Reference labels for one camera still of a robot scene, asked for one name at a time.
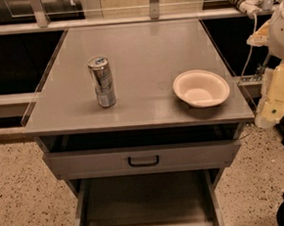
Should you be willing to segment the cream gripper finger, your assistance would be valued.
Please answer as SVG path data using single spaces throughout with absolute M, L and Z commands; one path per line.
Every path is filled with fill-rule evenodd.
M 269 32 L 269 21 L 259 27 L 258 30 L 254 31 L 252 35 L 247 39 L 247 44 L 250 46 L 264 47 L 268 45 L 268 32 Z
M 275 69 L 265 69 L 260 90 L 255 125 L 267 129 L 284 116 L 284 60 Z

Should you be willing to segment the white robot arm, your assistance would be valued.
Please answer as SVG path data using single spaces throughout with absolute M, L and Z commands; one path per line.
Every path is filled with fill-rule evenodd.
M 267 129 L 278 124 L 284 116 L 284 0 L 275 8 L 270 20 L 248 39 L 250 46 L 267 46 L 273 57 L 280 59 L 275 69 L 265 70 L 261 98 L 256 110 L 255 125 Z

